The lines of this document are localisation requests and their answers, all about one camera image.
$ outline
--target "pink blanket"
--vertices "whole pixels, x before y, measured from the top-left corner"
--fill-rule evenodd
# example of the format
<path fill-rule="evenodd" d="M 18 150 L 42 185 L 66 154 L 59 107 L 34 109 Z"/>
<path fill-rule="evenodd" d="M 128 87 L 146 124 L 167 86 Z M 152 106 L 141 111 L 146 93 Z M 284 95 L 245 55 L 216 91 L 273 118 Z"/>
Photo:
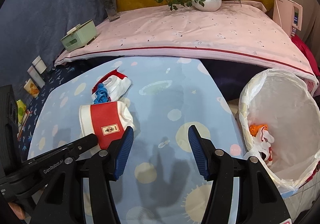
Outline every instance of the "pink blanket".
<path fill-rule="evenodd" d="M 106 55 L 168 55 L 282 68 L 303 78 L 312 94 L 319 84 L 306 57 L 256 7 L 227 3 L 216 12 L 187 7 L 171 12 L 160 6 L 120 15 L 97 26 L 98 36 L 87 46 L 64 51 L 55 66 Z"/>

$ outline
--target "yellow container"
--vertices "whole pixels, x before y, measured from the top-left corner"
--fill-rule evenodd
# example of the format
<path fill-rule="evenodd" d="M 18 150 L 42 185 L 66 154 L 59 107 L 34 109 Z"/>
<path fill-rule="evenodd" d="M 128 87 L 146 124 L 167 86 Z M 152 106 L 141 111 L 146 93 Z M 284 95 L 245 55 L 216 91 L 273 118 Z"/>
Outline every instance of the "yellow container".
<path fill-rule="evenodd" d="M 27 106 L 22 102 L 22 100 L 18 100 L 17 105 L 18 105 L 18 123 L 21 124 L 24 113 L 27 109 Z"/>
<path fill-rule="evenodd" d="M 23 87 L 33 98 L 36 98 L 39 94 L 39 89 L 37 88 L 36 84 L 33 83 L 32 79 L 26 81 Z"/>

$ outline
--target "red stripe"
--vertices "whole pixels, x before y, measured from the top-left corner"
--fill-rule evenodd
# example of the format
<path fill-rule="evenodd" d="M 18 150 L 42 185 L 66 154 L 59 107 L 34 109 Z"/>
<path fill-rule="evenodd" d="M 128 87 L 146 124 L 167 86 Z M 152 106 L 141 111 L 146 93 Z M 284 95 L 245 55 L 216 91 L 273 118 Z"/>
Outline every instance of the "red stripe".
<path fill-rule="evenodd" d="M 124 129 L 119 119 L 117 102 L 108 102 L 90 106 L 91 120 L 94 134 L 98 137 L 98 143 L 101 149 L 107 149 L 113 140 L 122 137 Z M 102 127 L 117 124 L 118 132 L 104 135 Z"/>
<path fill-rule="evenodd" d="M 310 74 L 310 75 L 313 75 L 313 73 L 311 72 L 308 72 L 308 71 L 305 71 L 303 69 L 300 69 L 300 68 L 297 68 L 295 66 L 292 66 L 290 64 L 286 64 L 286 63 L 283 63 L 281 61 L 277 61 L 277 60 L 270 60 L 270 59 L 267 59 L 267 58 L 263 58 L 263 57 L 259 57 L 259 56 L 255 56 L 255 55 L 250 55 L 250 54 L 245 54 L 245 53 L 239 53 L 239 52 L 235 52 L 235 51 L 230 51 L 230 50 L 222 50 L 222 49 L 215 49 L 215 48 L 204 48 L 204 47 L 167 47 L 167 46 L 163 46 L 163 47 L 131 47 L 131 48 L 122 48 L 122 49 L 113 49 L 113 50 L 104 50 L 104 51 L 97 51 L 97 52 L 91 52 L 90 54 L 94 54 L 94 53 L 107 53 L 107 52 L 114 52 L 114 51 L 122 51 L 122 50 L 138 50 L 138 49 L 162 49 L 162 48 L 174 48 L 174 49 L 194 49 L 194 50 L 210 50 L 210 51 L 217 51 L 217 52 L 223 52 L 223 53 L 230 53 L 230 54 L 236 54 L 236 55 L 243 55 L 243 56 L 246 56 L 246 57 L 251 57 L 251 58 L 254 58 L 254 59 L 259 59 L 259 60 L 265 60 L 265 61 L 269 61 L 269 62 L 275 62 L 275 63 L 278 63 L 278 64 L 282 64 L 282 65 L 285 65 L 285 66 L 288 66 L 288 67 L 291 67 L 293 69 L 298 69 L 304 73 L 307 73 L 307 74 Z M 76 56 L 73 56 L 71 58 L 75 58 L 75 57 L 81 57 L 83 55 L 88 55 L 89 53 L 86 53 L 86 54 L 81 54 L 81 55 L 76 55 Z"/>
<path fill-rule="evenodd" d="M 108 77 L 110 77 L 110 76 L 112 76 L 112 75 L 115 75 L 115 76 L 117 76 L 117 77 L 120 78 L 120 79 L 124 79 L 125 77 L 127 77 L 126 75 L 121 74 L 120 72 L 118 72 L 117 69 L 112 70 L 111 72 L 109 72 L 108 74 L 106 74 L 102 79 L 100 79 L 100 80 L 95 84 L 95 86 L 94 86 L 93 89 L 92 89 L 92 94 L 97 91 L 98 85 L 99 85 L 100 83 L 105 82 L 105 81 L 108 79 Z"/>

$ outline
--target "blue cloth with planet pattern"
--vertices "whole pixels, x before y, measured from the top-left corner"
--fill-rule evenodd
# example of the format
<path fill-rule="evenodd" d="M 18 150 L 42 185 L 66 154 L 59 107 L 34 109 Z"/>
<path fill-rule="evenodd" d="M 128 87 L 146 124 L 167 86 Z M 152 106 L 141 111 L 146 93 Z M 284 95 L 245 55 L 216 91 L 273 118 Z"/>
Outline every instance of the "blue cloth with planet pattern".
<path fill-rule="evenodd" d="M 200 223 L 212 183 L 199 174 L 188 142 L 189 126 L 195 125 L 201 137 L 233 157 L 245 153 L 231 110 L 200 60 L 123 57 L 59 86 L 44 104 L 28 158 L 82 137 L 79 107 L 92 104 L 96 82 L 117 67 L 132 81 L 120 101 L 136 127 L 124 174 L 110 182 L 121 223 Z M 229 224 L 236 222 L 238 196 L 235 178 Z M 87 179 L 84 202 L 87 223 L 92 224 Z"/>

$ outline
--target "dark blue fabric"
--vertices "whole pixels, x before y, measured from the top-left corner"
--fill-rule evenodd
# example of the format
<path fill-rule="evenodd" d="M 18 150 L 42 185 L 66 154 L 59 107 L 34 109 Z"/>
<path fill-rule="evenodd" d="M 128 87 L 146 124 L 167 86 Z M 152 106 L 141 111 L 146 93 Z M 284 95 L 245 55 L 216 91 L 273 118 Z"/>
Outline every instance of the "dark blue fabric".
<path fill-rule="evenodd" d="M 27 69 L 40 55 L 48 67 L 62 52 L 68 30 L 106 16 L 100 0 L 5 0 L 0 9 L 0 85 L 12 84 L 15 97 L 26 100 Z"/>
<path fill-rule="evenodd" d="M 267 69 L 226 60 L 200 60 L 226 101 L 239 98 L 241 91 L 250 79 Z"/>

